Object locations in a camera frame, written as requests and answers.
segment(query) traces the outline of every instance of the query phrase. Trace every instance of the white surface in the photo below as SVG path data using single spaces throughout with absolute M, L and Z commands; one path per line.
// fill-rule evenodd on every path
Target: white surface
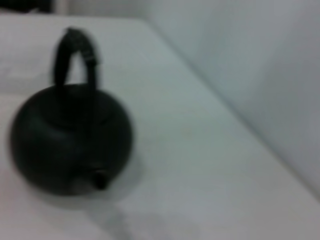
M 102 87 L 130 109 L 137 133 L 111 190 L 76 198 L 26 186 L 5 148 L 13 112 L 48 85 L 53 47 L 69 25 L 95 36 Z M 0 16 L 0 32 L 1 239 L 319 239 L 318 202 L 145 23 Z
M 320 1 L 145 3 L 148 21 L 320 194 Z

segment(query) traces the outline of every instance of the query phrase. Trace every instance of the black handle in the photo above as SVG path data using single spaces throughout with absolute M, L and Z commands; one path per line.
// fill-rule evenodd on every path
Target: black handle
M 64 109 L 67 91 L 65 84 L 67 81 L 70 61 L 73 54 L 80 52 L 86 67 L 87 79 L 87 111 L 86 122 L 91 123 L 94 111 L 95 95 L 97 90 L 96 66 L 98 64 L 93 44 L 90 39 L 81 30 L 68 28 L 66 34 L 62 37 L 58 47 L 53 68 L 53 82 L 56 95 L 61 105 L 62 112 L 68 112 Z
M 54 84 L 62 90 L 68 76 L 72 54 L 80 52 L 87 70 L 89 91 L 94 93 L 97 88 L 96 65 L 97 57 L 93 44 L 80 30 L 68 28 L 57 48 L 53 77 Z

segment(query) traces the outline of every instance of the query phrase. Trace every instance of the white wall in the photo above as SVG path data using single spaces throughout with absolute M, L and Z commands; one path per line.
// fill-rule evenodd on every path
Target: white wall
M 320 193 L 319 16 L 316 0 L 144 5 L 151 25 Z
M 69 14 L 77 16 L 136 17 L 140 0 L 69 0 Z
M 68 15 L 69 14 L 69 0 L 55 0 L 54 1 L 54 13 L 57 15 Z

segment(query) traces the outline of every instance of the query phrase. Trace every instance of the kettle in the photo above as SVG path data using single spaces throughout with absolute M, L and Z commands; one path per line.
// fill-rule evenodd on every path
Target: kettle
M 86 83 L 66 84 L 77 52 Z M 13 119 L 9 146 L 14 166 L 29 183 L 52 194 L 105 190 L 129 160 L 130 119 L 115 98 L 97 89 L 97 65 L 88 35 L 68 28 L 57 46 L 54 85 L 29 98 Z

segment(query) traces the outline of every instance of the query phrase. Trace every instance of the white countertop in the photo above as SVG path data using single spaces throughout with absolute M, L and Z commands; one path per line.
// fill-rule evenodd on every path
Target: white countertop
M 96 38 L 101 86 L 127 106 L 136 150 L 105 193 L 56 197 L 9 164 L 13 113 L 48 86 L 68 26 Z M 72 75 L 82 81 L 77 65 Z M 320 205 L 142 21 L 0 16 L 0 239 L 319 240 Z

